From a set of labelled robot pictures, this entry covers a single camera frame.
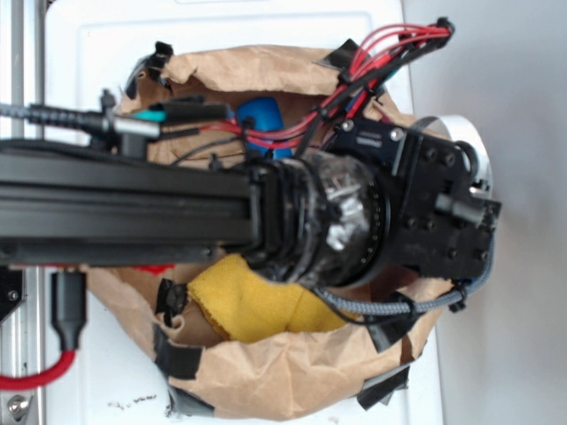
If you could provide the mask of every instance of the black plastic housing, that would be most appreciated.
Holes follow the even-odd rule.
[[[81,272],[51,275],[51,325],[59,335],[62,352],[79,348],[79,335],[87,323],[86,281]]]

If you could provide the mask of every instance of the bolt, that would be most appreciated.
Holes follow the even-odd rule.
[[[394,130],[390,132],[390,138],[393,142],[399,142],[404,136],[404,130],[399,127],[396,127]]]
[[[443,158],[443,164],[445,164],[446,166],[453,166],[454,165],[454,154],[448,153],[447,155],[445,155],[445,157]]]
[[[423,157],[427,162],[433,162],[435,159],[437,159],[437,150],[435,148],[429,148],[425,150]]]
[[[406,228],[414,228],[416,225],[416,219],[413,217],[407,217],[404,224],[406,225]]]
[[[14,255],[14,248],[10,245],[2,245],[0,246],[0,259],[8,259],[9,257]]]
[[[449,250],[447,251],[447,256],[450,259],[456,259],[458,253],[459,253],[459,251],[456,250],[455,248],[449,248]]]
[[[16,301],[19,298],[19,293],[16,290],[11,290],[8,292],[8,299],[10,301]]]
[[[354,128],[354,123],[352,120],[346,120],[340,125],[340,127],[343,129],[343,131],[348,133]]]
[[[425,228],[425,230],[428,230],[428,231],[431,232],[435,228],[435,221],[427,220],[425,222],[425,224],[423,225],[423,227]]]
[[[16,418],[17,421],[21,419],[29,408],[29,402],[22,396],[14,396],[8,400],[8,412]]]
[[[488,260],[488,251],[481,251],[478,253],[478,259],[483,263]]]

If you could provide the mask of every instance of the white plastic part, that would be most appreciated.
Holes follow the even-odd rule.
[[[372,29],[401,21],[400,0],[58,0],[46,22],[46,103],[97,110],[102,89],[118,97],[137,60],[153,53],[156,41],[172,44],[177,53],[258,43],[337,48],[349,37],[359,43]],[[400,110],[412,112],[407,68],[387,87]],[[86,141],[67,130],[47,136]],[[49,424],[235,423],[168,411],[163,376],[94,297],[81,347],[69,374],[47,388]],[[48,327],[47,363],[57,356],[58,340]],[[349,399],[288,423],[442,424],[434,333],[409,380],[409,390],[396,392],[387,407],[364,412]]]
[[[464,141],[474,148],[478,160],[475,182],[483,182],[484,188],[473,188],[473,193],[477,197],[490,199],[493,192],[493,171],[490,167],[490,159],[485,144],[482,142],[477,128],[461,115],[439,115],[435,118],[437,118],[437,121],[431,124],[431,129],[447,135],[453,142]]]

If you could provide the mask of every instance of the red wire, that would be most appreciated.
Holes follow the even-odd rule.
[[[36,375],[11,378],[0,375],[0,390],[32,390],[52,383],[61,377],[73,365],[75,352],[61,352],[59,361],[49,369]]]
[[[392,29],[392,28],[401,28],[401,29],[407,29],[407,28],[413,28],[413,29],[419,29],[419,30],[425,30],[431,33],[444,33],[447,31],[446,28],[440,28],[440,27],[430,27],[430,26],[424,26],[424,25],[416,25],[416,24],[391,24],[391,25],[386,25],[384,27],[380,27],[378,29],[375,29],[374,31],[372,31],[370,34],[368,34],[366,36],[366,38],[362,41],[360,47],[358,48],[358,50],[356,51],[356,53],[354,54],[354,58],[353,58],[353,62],[354,61],[358,61],[358,57],[360,55],[362,55],[363,53],[365,53],[367,50],[369,50],[369,48],[365,47],[365,45],[367,43],[370,42],[370,40],[372,40],[378,33],[385,31],[386,29]]]
[[[378,39],[374,39],[374,37],[379,32],[391,28],[398,28],[398,31],[393,31],[391,33],[381,36]],[[391,46],[388,46],[386,49],[381,50],[379,53],[373,55],[371,58],[366,58],[369,50],[374,48],[376,45],[378,45],[386,38],[394,35],[397,36],[413,35],[413,37],[408,37],[406,39],[403,39]],[[410,43],[425,42],[427,40],[430,40],[431,38],[444,38],[448,36],[450,36],[449,30],[447,28],[440,28],[440,27],[426,27],[426,26],[414,25],[414,24],[394,24],[394,25],[381,27],[370,33],[369,36],[367,36],[364,39],[361,46],[354,55],[353,62],[351,64],[351,67],[349,68],[349,71],[351,72],[351,75],[354,77],[354,79],[359,78],[363,74],[365,74],[366,72],[372,69],[387,65],[395,56],[395,54],[391,55],[389,53],[392,52],[393,50],[398,49],[399,47],[402,47]],[[333,101],[333,99],[335,99],[345,89],[346,89],[345,84],[339,85],[334,93],[326,97],[321,102],[320,107],[325,108],[330,102]],[[356,114],[356,112],[360,109],[361,105],[363,104],[365,98],[366,95],[363,93],[359,96],[359,98],[357,98],[357,100],[354,102],[353,106],[351,107],[349,113],[347,114],[347,118],[352,118]],[[310,112],[301,122],[294,125],[293,127],[289,127],[277,131],[266,132],[266,131],[258,131],[258,130],[250,129],[246,133],[247,140],[250,143],[257,144],[261,147],[265,147],[269,149],[294,148],[299,144],[298,137],[303,135],[307,131],[308,126],[314,121],[316,116],[317,116],[317,112]],[[239,135],[243,131],[242,128],[236,123],[236,120],[226,120],[218,124],[204,126],[201,128],[201,130],[225,131],[235,135]],[[285,142],[272,143],[271,141],[285,141]]]

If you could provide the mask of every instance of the black tape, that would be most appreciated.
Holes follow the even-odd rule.
[[[207,404],[197,396],[169,386],[170,409],[173,412],[186,414],[187,416],[214,417],[214,407]]]
[[[187,305],[187,285],[162,279],[158,289],[156,314],[164,313],[164,322],[170,328],[172,318],[183,311]]]
[[[167,335],[158,325],[153,328],[155,364],[164,374],[178,379],[195,379],[203,347],[176,347],[169,343]]]
[[[386,302],[403,302],[403,303],[413,303],[413,301],[400,294],[399,292],[394,292]],[[377,318],[375,316],[365,316],[364,319],[371,323],[377,319],[383,319],[383,324],[372,325],[369,324],[367,329],[372,338],[372,342],[376,347],[377,352],[383,352],[389,349],[392,345],[396,344],[401,338],[403,338],[417,323],[422,315],[415,312],[408,314],[405,317],[392,316],[392,320],[389,321],[389,316],[382,316]]]
[[[161,70],[165,66],[169,59],[174,55],[174,50],[169,44],[165,44],[164,42],[156,42],[156,51],[151,55],[145,56],[138,60],[136,66],[134,66],[134,71],[128,77],[126,82],[126,88],[124,89],[124,93],[130,99],[134,99],[136,97],[138,87],[137,87],[137,78],[138,75],[144,70],[148,70],[149,77],[153,80],[157,81],[163,87],[168,87],[167,81],[161,78]]]
[[[369,410],[376,403],[386,404],[396,390],[404,390],[408,387],[408,374],[409,367],[406,367],[396,375],[362,390],[356,399],[364,410]]]
[[[347,69],[354,58],[354,53],[358,49],[358,44],[350,38],[342,46],[332,51],[325,58],[317,62],[319,65],[327,66],[338,70]]]

